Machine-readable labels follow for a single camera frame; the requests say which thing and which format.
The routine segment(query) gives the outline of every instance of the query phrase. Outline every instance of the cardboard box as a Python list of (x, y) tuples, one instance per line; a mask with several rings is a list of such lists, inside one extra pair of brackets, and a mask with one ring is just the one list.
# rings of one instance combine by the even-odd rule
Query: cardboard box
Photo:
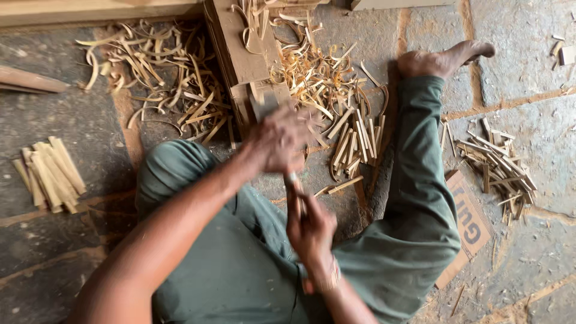
[(438, 289), (444, 288), (494, 234), (492, 225), (466, 183), (462, 172), (459, 170), (450, 172), (446, 176), (446, 184), (456, 202), (461, 248), (456, 259), (436, 280)]

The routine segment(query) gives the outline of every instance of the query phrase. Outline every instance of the wooden handle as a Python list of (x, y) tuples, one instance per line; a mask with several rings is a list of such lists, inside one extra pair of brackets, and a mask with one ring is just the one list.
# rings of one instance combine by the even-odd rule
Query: wooden handle
[(0, 65), (0, 83), (48, 92), (63, 92), (70, 86), (53, 78), (2, 65)]

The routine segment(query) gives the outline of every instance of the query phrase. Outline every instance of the bracelet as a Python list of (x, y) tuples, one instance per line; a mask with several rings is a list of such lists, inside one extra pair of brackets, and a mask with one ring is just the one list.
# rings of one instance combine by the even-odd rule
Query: bracelet
[(342, 274), (340, 273), (340, 266), (338, 265), (336, 258), (334, 258), (334, 263), (332, 264), (332, 274), (330, 274), (330, 276), (325, 280), (320, 280), (316, 283), (316, 291), (319, 293), (331, 291), (332, 289), (338, 287), (341, 277)]

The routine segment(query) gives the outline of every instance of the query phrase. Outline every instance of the bare foot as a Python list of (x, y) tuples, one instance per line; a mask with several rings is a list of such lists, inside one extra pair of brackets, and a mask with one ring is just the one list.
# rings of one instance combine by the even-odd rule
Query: bare foot
[(490, 43), (465, 40), (443, 52), (408, 52), (398, 59), (398, 69), (403, 78), (437, 76), (445, 80), (460, 66), (468, 65), (480, 56), (491, 58), (494, 54), (496, 49)]

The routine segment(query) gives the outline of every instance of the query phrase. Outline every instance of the wooden plank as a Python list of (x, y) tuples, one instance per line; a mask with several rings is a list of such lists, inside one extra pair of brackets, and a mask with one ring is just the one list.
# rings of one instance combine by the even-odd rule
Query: wooden plank
[(456, 0), (354, 0), (352, 10), (452, 5)]
[(0, 1), (0, 27), (75, 21), (198, 16), (202, 0), (13, 0)]

